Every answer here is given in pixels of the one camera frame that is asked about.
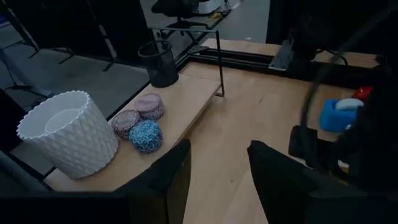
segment blue tissue box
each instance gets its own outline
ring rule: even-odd
[[[319,117],[322,130],[342,133],[347,125],[352,124],[356,117],[356,110],[335,110],[337,99],[325,100]]]

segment gray floor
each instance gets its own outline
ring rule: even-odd
[[[167,26],[176,21],[176,18],[163,14],[153,14],[150,9],[156,0],[141,0],[148,26]],[[269,0],[229,0],[233,10],[215,29],[220,31],[222,39],[246,40],[265,43]],[[206,22],[212,25],[216,19],[194,17],[192,21]],[[0,47],[12,44],[21,38],[11,27],[0,29]],[[174,55],[192,43],[187,37],[179,33],[173,34],[168,40],[173,45]],[[114,65],[108,72],[102,72],[106,62],[83,57],[73,57],[62,65],[57,62],[68,55],[41,50],[38,55],[28,59],[34,50],[25,45],[18,45],[6,50],[20,69],[36,84],[51,89],[54,93],[69,90],[87,91],[94,99],[104,116],[111,114],[120,104],[133,95],[147,81],[146,71],[141,68]],[[12,85],[5,66],[0,63],[0,88]],[[22,107],[29,109],[29,105],[37,99],[30,93],[9,90],[8,94]],[[40,173],[44,174],[51,169],[51,163],[43,158],[38,150],[21,144],[12,153],[28,163]]]

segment blue patterned ball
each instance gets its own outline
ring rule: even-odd
[[[162,130],[156,121],[146,120],[131,128],[129,140],[139,152],[151,153],[162,146]]]

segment red object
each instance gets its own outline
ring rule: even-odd
[[[363,86],[355,91],[353,98],[366,101],[372,90],[373,86]]]

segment white textured vase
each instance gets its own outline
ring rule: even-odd
[[[20,121],[18,136],[41,150],[70,178],[86,177],[113,158],[119,140],[84,91],[61,93]]]

